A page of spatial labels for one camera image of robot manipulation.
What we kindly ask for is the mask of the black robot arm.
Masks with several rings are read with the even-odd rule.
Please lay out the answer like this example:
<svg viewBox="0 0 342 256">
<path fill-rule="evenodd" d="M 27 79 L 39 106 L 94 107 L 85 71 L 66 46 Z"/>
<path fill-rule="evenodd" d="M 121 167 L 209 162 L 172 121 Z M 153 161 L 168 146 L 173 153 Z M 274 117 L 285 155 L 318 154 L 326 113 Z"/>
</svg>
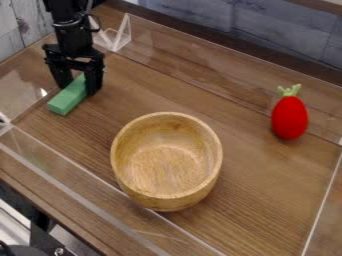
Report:
<svg viewBox="0 0 342 256">
<path fill-rule="evenodd" d="M 86 0 L 43 0 L 53 15 L 53 27 L 58 42 L 45 44 L 45 61 L 58 86 L 65 89 L 74 81 L 73 71 L 82 71 L 86 78 L 86 95 L 93 96 L 102 89 L 105 74 L 105 53 L 94 47 Z"/>
</svg>

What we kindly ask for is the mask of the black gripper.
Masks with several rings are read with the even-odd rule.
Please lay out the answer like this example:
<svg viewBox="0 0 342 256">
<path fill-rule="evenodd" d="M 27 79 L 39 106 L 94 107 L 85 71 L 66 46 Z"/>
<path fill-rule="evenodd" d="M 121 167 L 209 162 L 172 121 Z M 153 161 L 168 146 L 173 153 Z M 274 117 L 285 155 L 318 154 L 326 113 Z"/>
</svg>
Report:
<svg viewBox="0 0 342 256">
<path fill-rule="evenodd" d="M 74 81 L 73 70 L 85 72 L 86 93 L 94 96 L 103 85 L 105 54 L 94 48 L 93 33 L 89 21 L 54 23 L 57 42 L 46 43 L 46 64 L 55 82 L 66 88 Z"/>
</svg>

